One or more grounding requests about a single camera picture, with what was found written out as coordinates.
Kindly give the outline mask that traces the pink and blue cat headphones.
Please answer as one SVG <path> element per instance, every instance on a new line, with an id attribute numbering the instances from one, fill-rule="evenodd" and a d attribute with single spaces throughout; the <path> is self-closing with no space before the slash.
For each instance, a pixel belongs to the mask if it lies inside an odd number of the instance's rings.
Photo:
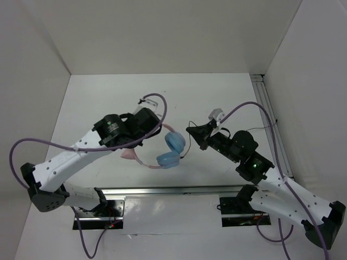
<path id="1" fill-rule="evenodd" d="M 186 140 L 181 135 L 181 133 L 174 130 L 170 125 L 164 123 L 162 124 L 162 126 L 169 131 L 165 135 L 165 142 L 167 146 L 169 147 L 170 152 L 159 155 L 156 158 L 158 165 L 148 165 L 142 162 L 138 158 L 134 148 L 126 149 L 125 151 L 122 152 L 120 157 L 126 160 L 134 160 L 138 164 L 150 169 L 154 169 L 154 170 L 169 169 L 169 168 L 178 166 L 181 158 L 184 157 L 181 154 L 183 153 L 184 148 L 186 146 Z"/>

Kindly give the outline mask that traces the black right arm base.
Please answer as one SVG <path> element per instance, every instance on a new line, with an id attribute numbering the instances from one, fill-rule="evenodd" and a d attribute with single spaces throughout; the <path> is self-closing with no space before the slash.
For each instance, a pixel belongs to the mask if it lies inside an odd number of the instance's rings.
<path id="1" fill-rule="evenodd" d="M 263 218 L 260 225 L 271 225 L 270 217 L 262 211 L 255 211 L 251 206 L 238 197 L 220 197 L 216 207 L 221 213 L 222 226 L 241 227 L 256 226 L 259 219 Z"/>

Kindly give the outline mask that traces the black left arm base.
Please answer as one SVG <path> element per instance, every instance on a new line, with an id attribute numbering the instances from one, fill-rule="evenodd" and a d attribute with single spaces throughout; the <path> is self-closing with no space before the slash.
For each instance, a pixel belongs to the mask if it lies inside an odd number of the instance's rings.
<path id="1" fill-rule="evenodd" d="M 126 197 L 117 194 L 108 194 L 105 197 L 107 206 L 97 213 L 75 207 L 82 230 L 123 229 Z"/>

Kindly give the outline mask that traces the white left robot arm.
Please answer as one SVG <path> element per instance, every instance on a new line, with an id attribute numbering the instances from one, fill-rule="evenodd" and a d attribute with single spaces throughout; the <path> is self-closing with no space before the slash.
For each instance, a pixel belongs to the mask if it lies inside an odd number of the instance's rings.
<path id="1" fill-rule="evenodd" d="M 135 114 L 109 114 L 68 150 L 41 164 L 24 164 L 21 172 L 29 186 L 31 202 L 40 212 L 64 205 L 95 216 L 103 215 L 109 204 L 100 188 L 79 187 L 67 180 L 103 156 L 120 148 L 141 145 L 143 139 L 160 130 L 159 122 L 159 117 L 148 108 L 141 108 Z"/>

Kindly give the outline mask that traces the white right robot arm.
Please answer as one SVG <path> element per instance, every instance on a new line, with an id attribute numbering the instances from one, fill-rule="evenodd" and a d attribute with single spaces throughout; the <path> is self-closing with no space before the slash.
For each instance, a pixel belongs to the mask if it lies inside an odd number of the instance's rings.
<path id="1" fill-rule="evenodd" d="M 343 224 L 345 205 L 325 200 L 282 177 L 278 168 L 256 151 L 258 143 L 248 131 L 238 131 L 230 138 L 220 132 L 212 134 L 212 130 L 211 123 L 186 128 L 202 150 L 210 147 L 238 164 L 237 173 L 249 183 L 241 189 L 237 208 L 286 219 L 303 228 L 311 243 L 330 250 Z"/>

